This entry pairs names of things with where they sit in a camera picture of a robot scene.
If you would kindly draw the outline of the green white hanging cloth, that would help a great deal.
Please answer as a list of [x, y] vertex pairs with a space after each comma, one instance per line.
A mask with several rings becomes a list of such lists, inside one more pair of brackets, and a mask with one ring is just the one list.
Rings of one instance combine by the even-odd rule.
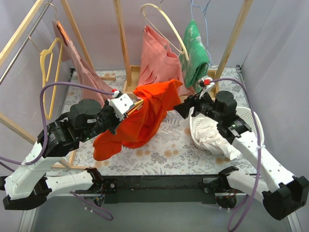
[[187, 88], [192, 87], [198, 93], [201, 91], [198, 81], [207, 75], [210, 61], [197, 24], [193, 19], [184, 32], [183, 43], [189, 57], [187, 60], [185, 55], [180, 55], [184, 83]]

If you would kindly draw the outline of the orange t-shirt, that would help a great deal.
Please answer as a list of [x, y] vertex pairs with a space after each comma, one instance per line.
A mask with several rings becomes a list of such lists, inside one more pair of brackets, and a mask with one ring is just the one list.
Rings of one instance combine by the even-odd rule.
[[139, 86], [134, 94], [143, 99], [135, 110], [117, 128], [116, 135], [106, 131], [93, 142], [93, 158], [107, 160], [121, 152], [122, 147], [139, 148], [154, 137], [167, 112], [181, 103], [178, 90], [183, 84], [178, 80]]

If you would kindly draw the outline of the metal hanging rod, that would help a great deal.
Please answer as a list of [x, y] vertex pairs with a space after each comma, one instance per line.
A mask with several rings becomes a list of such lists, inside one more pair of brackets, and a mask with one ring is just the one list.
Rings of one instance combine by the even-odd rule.
[[0, 52], [0, 67], [7, 63], [7, 67], [0, 76], [1, 85], [16, 63], [20, 54], [25, 49], [30, 37], [42, 21], [52, 3], [53, 0], [36, 0]]

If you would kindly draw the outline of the yellow plastic hanger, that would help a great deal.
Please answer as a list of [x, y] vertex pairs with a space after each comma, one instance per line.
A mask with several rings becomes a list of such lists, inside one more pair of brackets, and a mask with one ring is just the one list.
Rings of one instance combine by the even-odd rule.
[[135, 102], [133, 105], [133, 108], [130, 109], [128, 112], [126, 112], [126, 118], [128, 118], [132, 113], [134, 113], [136, 110], [142, 107], [144, 103], [144, 100], [139, 100], [138, 102]]

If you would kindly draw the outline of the cream wooden hanger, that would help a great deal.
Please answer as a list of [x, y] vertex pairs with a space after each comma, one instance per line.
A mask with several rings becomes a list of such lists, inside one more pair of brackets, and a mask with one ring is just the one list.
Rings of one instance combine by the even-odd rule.
[[[153, 22], [148, 17], [147, 11], [152, 8], [162, 17], [161, 20], [156, 20]], [[187, 48], [181, 38], [179, 32], [175, 28], [173, 22], [169, 18], [169, 16], [161, 9], [160, 6], [157, 6], [153, 3], [145, 3], [140, 7], [140, 13], [145, 18], [146, 22], [152, 26], [167, 42], [179, 53], [179, 55], [183, 55], [185, 60], [189, 60], [189, 54]]]

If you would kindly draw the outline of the salmon pink pleated garment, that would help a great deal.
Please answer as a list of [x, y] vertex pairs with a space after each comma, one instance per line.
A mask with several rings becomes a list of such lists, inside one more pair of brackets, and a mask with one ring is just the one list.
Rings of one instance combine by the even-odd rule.
[[140, 75], [138, 86], [179, 80], [178, 95], [191, 95], [195, 91], [184, 84], [181, 63], [178, 56], [171, 51], [169, 43], [150, 26], [143, 31]]

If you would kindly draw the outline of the black base bar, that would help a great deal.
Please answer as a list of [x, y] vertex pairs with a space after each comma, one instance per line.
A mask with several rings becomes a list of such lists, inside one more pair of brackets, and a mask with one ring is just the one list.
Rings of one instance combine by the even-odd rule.
[[77, 194], [104, 194], [113, 203], [216, 203], [216, 194], [233, 196], [217, 174], [103, 176], [102, 184]]

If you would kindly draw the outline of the wooden side clothes rack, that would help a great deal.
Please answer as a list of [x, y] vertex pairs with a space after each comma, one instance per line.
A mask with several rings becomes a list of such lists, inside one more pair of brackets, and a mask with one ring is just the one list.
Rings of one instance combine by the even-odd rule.
[[[27, 15], [25, 16], [24, 20], [22, 21], [22, 23], [19, 25], [19, 27], [17, 28], [17, 30], [15, 31], [15, 33], [13, 34], [13, 36], [11, 37], [11, 39], [9, 40], [9, 42], [6, 44], [6, 46], [4, 47], [3, 51], [1, 51], [0, 53], [0, 66], [2, 65], [2, 63], [4, 62], [4, 60], [7, 58], [7, 56], [10, 54], [12, 48], [15, 46], [15, 44], [17, 43], [17, 41], [20, 39], [21, 35], [24, 33], [24, 31], [26, 30], [26, 28], [28, 27], [29, 23], [31, 22], [31, 20], [33, 19], [34, 15], [36, 14], [36, 12], [38, 11], [38, 9], [40, 8], [40, 6], [42, 5], [43, 0], [37, 0], [34, 5], [32, 6], [32, 8], [30, 9], [30, 11], [27, 13]], [[38, 24], [40, 22], [40, 20], [42, 19], [43, 15], [45, 14], [46, 10], [48, 7], [45, 7], [43, 12], [40, 14], [39, 18], [37, 19], [36, 23]], [[36, 29], [37, 24], [35, 24], [33, 26], [33, 30]], [[105, 95], [110, 95], [112, 96], [112, 92], [105, 92], [103, 90], [99, 90], [99, 89], [95, 89], [95, 88], [91, 88], [85, 85], [80, 85], [80, 84], [75, 84], [75, 83], [71, 83], [71, 82], [55, 82], [55, 83], [51, 83], [48, 85], [45, 85], [41, 92], [40, 92], [40, 108], [41, 108], [41, 115], [42, 115], [42, 124], [43, 124], [43, 144], [42, 144], [42, 148], [40, 150], [40, 154], [33, 159], [32, 161], [28, 161], [25, 163], [25, 165], [31, 165], [36, 163], [44, 154], [47, 144], [48, 144], [48, 132], [47, 132], [47, 125], [46, 125], [46, 117], [45, 117], [45, 113], [44, 113], [44, 93], [45, 91], [52, 86], [56, 86], [56, 85], [66, 85], [66, 86], [75, 86], [75, 87], [79, 87], [79, 88], [84, 88], [84, 89], [88, 89], [94, 92], [98, 92], [100, 94], [105, 94]], [[18, 130], [18, 126], [14, 126], [13, 124], [11, 125], [13, 127], [13, 129]], [[26, 136], [25, 133], [23, 133], [22, 131], [18, 130], [17, 132], [20, 132], [22, 135]], [[8, 159], [5, 157], [0, 157], [1, 160], [5, 161], [5, 162], [9, 162], [9, 163], [13, 163], [13, 164], [17, 164], [17, 165], [22, 165], [21, 162], [12, 160], [12, 159]], [[12, 171], [12, 168], [9, 168], [7, 165], [5, 165], [3, 162], [0, 162], [0, 164], [5, 167], [6, 169]]]

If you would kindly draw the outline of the dusty pink hanging garment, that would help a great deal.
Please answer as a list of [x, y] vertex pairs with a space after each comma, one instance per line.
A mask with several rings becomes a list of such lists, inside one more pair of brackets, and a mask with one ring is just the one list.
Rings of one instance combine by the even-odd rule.
[[86, 62], [86, 60], [79, 54], [76, 47], [71, 40], [67, 40], [64, 33], [60, 30], [58, 23], [52, 21], [55, 36], [63, 41], [63, 53], [61, 60], [63, 62], [71, 60], [77, 72], [77, 78], [81, 85], [89, 86], [91, 88], [111, 92], [112, 87], [108, 86], [95, 72], [95, 70]]

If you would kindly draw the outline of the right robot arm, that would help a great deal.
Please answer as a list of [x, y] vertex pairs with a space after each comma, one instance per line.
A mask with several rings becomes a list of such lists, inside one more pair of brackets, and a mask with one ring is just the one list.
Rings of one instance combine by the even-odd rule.
[[307, 203], [309, 181], [284, 168], [263, 146], [247, 122], [237, 114], [232, 93], [220, 91], [215, 100], [208, 93], [190, 95], [174, 107], [183, 118], [202, 114], [217, 122], [218, 132], [254, 166], [256, 177], [230, 166], [219, 172], [224, 192], [240, 190], [261, 202], [276, 220], [282, 220]]

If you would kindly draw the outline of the white plastic laundry basket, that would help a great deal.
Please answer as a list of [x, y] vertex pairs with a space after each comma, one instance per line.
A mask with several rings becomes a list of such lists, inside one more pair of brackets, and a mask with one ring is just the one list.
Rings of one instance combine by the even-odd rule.
[[[265, 141], [264, 130], [257, 113], [252, 112], [248, 107], [237, 107], [236, 114], [237, 118], [225, 125], [217, 122], [217, 130], [222, 137], [232, 145], [232, 142], [237, 136], [241, 136], [243, 132], [251, 130], [255, 134], [255, 137], [260, 137], [261, 144], [263, 145]], [[193, 138], [192, 130], [195, 126], [192, 121], [200, 118], [200, 115], [202, 114], [199, 114], [196, 117], [189, 116], [191, 137], [199, 149], [201, 149], [201, 147], [197, 145], [197, 142]]]

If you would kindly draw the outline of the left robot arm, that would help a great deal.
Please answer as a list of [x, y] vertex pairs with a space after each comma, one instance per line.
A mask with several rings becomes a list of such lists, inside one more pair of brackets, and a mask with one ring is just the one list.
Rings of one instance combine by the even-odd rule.
[[105, 131], [114, 133], [127, 111], [122, 103], [122, 99], [112, 99], [101, 106], [96, 100], [82, 100], [47, 125], [47, 134], [40, 133], [21, 166], [10, 176], [0, 178], [0, 189], [6, 192], [4, 209], [31, 210], [53, 196], [71, 191], [100, 192], [106, 182], [96, 168], [58, 177], [47, 177], [46, 173], [78, 149], [81, 142]]

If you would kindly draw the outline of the wooden rack with tray base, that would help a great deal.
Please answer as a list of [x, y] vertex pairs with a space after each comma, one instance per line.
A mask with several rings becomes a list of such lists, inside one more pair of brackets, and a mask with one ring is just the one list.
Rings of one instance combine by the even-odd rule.
[[195, 34], [195, 22], [191, 20], [184, 37], [180, 37], [169, 17], [154, 4], [151, 7], [157, 9], [166, 19], [167, 23], [176, 35], [181, 48], [174, 53], [171, 50], [172, 43], [154, 26], [149, 23], [143, 30], [142, 55], [138, 67], [137, 78], [133, 78], [127, 51], [126, 34], [122, 17], [120, 1], [114, 1], [115, 12], [120, 29], [120, 39], [123, 51], [126, 86], [135, 90], [136, 87], [150, 85], [170, 80], [179, 80], [182, 86], [178, 89], [178, 95], [185, 99], [188, 95], [200, 91], [197, 81], [203, 76], [209, 76], [208, 56], [202, 56], [202, 61], [194, 64], [198, 58], [198, 52], [205, 52], [200, 35]]

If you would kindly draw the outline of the white cloth in basket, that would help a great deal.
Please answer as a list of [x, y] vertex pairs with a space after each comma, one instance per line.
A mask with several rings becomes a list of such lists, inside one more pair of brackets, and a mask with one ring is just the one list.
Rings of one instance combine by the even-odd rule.
[[241, 158], [242, 154], [234, 148], [217, 130], [217, 122], [200, 115], [194, 119], [193, 138], [201, 149], [210, 151], [213, 155], [224, 155], [229, 160]]

